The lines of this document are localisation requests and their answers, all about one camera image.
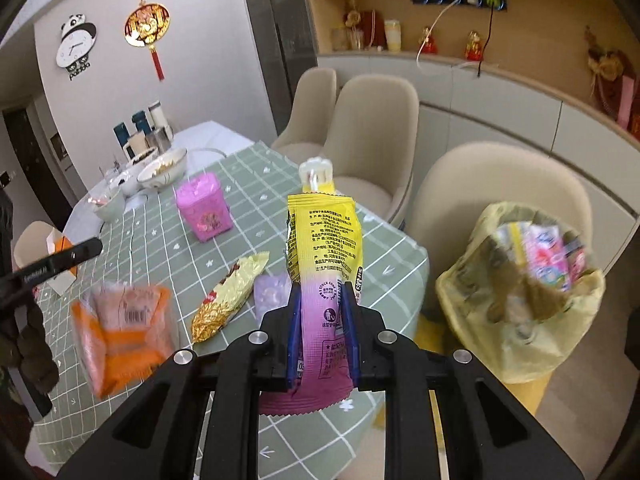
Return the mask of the red gold wall ornament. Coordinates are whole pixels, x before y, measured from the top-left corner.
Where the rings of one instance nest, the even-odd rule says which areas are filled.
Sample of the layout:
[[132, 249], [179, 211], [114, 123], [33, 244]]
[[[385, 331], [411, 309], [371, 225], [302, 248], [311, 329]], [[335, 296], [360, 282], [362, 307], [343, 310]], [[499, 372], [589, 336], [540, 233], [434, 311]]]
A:
[[127, 16], [124, 25], [127, 44], [150, 52], [159, 81], [165, 79], [165, 74], [156, 44], [166, 35], [169, 26], [170, 13], [166, 6], [146, 0], [138, 0], [136, 8]]

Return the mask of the gold noodle snack packet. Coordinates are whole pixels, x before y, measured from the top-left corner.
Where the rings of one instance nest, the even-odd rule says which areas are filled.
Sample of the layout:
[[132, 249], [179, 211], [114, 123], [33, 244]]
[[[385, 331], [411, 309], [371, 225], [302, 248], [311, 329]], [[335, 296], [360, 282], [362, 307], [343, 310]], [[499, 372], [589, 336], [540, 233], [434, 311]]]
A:
[[191, 322], [194, 344], [216, 335], [241, 310], [253, 292], [258, 275], [269, 262], [269, 252], [239, 258], [228, 274], [203, 299]]

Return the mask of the beige chair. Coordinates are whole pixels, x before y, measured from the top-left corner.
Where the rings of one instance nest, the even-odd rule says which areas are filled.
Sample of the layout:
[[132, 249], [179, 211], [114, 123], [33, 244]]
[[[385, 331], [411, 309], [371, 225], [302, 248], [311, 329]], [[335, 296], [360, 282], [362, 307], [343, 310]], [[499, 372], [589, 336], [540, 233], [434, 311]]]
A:
[[352, 78], [338, 95], [322, 150], [337, 191], [396, 228], [409, 203], [419, 107], [404, 78]]
[[428, 320], [444, 319], [436, 278], [462, 256], [483, 210], [501, 202], [540, 209], [574, 228], [584, 242], [592, 241], [588, 195], [564, 165], [508, 144], [462, 144], [442, 155], [427, 173], [406, 225], [406, 233], [426, 249], [430, 262], [422, 306]]
[[300, 77], [290, 119], [271, 144], [297, 165], [319, 156], [332, 122], [337, 98], [337, 74], [333, 68], [314, 67]]

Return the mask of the pale green bowl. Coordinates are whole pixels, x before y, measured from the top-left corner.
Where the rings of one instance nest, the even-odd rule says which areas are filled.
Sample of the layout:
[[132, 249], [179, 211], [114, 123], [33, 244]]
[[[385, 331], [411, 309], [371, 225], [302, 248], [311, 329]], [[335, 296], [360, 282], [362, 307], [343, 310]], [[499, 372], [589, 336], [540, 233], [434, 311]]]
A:
[[113, 223], [125, 212], [125, 196], [119, 188], [107, 190], [100, 196], [90, 196], [88, 203], [92, 212], [103, 222]]

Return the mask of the orange clear snack bag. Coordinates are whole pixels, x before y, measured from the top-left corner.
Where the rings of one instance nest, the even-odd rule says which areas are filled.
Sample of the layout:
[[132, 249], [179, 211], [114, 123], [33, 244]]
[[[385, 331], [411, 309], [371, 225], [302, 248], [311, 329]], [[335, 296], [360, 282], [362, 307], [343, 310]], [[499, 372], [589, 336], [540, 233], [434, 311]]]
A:
[[98, 399], [143, 382], [178, 349], [171, 292], [103, 282], [70, 307], [80, 364]]

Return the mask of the steel cup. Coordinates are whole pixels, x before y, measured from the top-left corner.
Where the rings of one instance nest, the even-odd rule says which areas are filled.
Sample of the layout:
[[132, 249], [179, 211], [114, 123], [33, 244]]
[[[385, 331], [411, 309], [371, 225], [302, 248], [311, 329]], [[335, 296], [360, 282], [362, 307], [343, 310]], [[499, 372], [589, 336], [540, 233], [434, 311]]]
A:
[[160, 154], [171, 149], [171, 140], [164, 127], [156, 127], [145, 135], [145, 141], [150, 148], [156, 148]]

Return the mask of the yellow purple snack packet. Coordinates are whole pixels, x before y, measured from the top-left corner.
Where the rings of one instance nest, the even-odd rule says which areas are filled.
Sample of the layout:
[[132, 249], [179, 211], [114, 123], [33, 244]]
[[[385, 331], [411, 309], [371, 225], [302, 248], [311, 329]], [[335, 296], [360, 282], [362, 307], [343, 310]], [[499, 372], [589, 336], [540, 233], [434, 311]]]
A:
[[355, 201], [343, 195], [288, 196], [288, 275], [299, 310], [292, 343], [294, 377], [288, 390], [265, 392], [264, 415], [301, 415], [323, 410], [352, 391], [342, 321], [342, 286], [360, 297], [362, 232]]

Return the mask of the cream cup on shelf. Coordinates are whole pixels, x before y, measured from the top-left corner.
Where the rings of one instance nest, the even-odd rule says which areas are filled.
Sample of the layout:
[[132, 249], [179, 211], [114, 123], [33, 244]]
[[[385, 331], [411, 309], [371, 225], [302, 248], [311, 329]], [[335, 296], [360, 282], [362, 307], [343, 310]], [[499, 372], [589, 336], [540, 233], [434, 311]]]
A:
[[401, 24], [398, 20], [385, 20], [384, 32], [387, 50], [390, 52], [400, 52], [402, 50]]

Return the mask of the beige chair near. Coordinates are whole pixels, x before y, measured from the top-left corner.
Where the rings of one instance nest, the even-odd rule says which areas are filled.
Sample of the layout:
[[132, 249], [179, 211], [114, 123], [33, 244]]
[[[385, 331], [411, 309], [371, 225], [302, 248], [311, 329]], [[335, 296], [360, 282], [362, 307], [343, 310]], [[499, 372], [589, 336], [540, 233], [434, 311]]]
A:
[[444, 319], [436, 278], [462, 256], [483, 210], [501, 202], [540, 209], [574, 228], [584, 242], [592, 241], [588, 195], [564, 165], [508, 144], [462, 144], [442, 155], [427, 173], [406, 225], [406, 233], [426, 249], [430, 262], [422, 306], [428, 320]]

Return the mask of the white bowl with noodles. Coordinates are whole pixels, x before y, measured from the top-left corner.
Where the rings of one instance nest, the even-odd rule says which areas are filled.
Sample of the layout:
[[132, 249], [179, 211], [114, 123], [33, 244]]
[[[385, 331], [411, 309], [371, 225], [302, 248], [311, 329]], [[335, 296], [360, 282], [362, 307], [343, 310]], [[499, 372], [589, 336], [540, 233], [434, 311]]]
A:
[[180, 180], [186, 173], [186, 148], [175, 148], [161, 154], [145, 166], [138, 174], [137, 181], [142, 188], [161, 190]]

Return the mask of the red figurine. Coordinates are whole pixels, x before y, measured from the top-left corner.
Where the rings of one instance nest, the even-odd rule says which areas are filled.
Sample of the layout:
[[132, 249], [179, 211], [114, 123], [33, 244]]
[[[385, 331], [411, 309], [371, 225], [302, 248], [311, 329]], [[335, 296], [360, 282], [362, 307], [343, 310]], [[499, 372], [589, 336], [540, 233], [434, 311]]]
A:
[[423, 29], [423, 34], [420, 40], [419, 54], [437, 54], [438, 47], [433, 36], [433, 29], [431, 26], [426, 26]]
[[483, 38], [476, 30], [469, 32], [468, 41], [465, 45], [464, 57], [469, 62], [479, 63], [484, 56]]

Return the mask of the red figurine right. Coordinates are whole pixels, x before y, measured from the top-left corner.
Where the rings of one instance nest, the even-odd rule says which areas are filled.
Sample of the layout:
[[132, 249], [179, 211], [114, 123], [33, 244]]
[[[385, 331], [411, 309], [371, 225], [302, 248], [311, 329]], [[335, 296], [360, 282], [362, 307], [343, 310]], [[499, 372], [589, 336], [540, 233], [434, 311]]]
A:
[[484, 56], [483, 38], [476, 30], [469, 32], [468, 41], [465, 45], [464, 57], [469, 62], [479, 63]]

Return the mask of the beige chair far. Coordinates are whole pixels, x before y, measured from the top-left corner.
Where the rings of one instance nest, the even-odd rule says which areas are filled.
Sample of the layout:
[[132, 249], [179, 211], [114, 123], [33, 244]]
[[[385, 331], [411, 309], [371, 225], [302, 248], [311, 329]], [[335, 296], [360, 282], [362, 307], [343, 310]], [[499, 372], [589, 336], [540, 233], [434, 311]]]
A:
[[300, 77], [290, 119], [271, 144], [297, 165], [319, 156], [332, 122], [337, 98], [337, 74], [333, 68], [314, 67]]

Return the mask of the beige chair middle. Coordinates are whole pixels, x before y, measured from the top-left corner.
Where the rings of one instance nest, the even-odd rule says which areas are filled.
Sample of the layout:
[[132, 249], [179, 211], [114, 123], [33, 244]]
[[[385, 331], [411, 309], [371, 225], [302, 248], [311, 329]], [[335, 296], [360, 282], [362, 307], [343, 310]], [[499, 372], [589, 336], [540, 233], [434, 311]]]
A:
[[396, 228], [409, 203], [419, 107], [404, 78], [352, 78], [338, 95], [322, 150], [337, 191]]

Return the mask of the green checked tablecloth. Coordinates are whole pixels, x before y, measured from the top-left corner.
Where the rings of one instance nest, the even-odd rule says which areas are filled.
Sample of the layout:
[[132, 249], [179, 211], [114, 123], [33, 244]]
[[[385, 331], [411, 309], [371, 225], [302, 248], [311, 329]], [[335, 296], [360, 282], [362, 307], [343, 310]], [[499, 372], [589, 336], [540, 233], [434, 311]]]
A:
[[[205, 296], [242, 257], [266, 252], [271, 275], [285, 268], [286, 199], [300, 181], [292, 162], [256, 143], [213, 164], [233, 226], [200, 242], [178, 213], [171, 190], [102, 226], [103, 250], [84, 264], [75, 284], [57, 294], [43, 287], [38, 302], [60, 380], [52, 412], [35, 426], [40, 450], [60, 468], [122, 405], [133, 386], [96, 398], [75, 349], [70, 309], [91, 286], [104, 281], [159, 284], [170, 292], [183, 347], [192, 346], [191, 321]], [[378, 414], [382, 396], [354, 392], [326, 410], [299, 418], [267, 416], [259, 422], [259, 473], [265, 479], [331, 479], [356, 455]]]

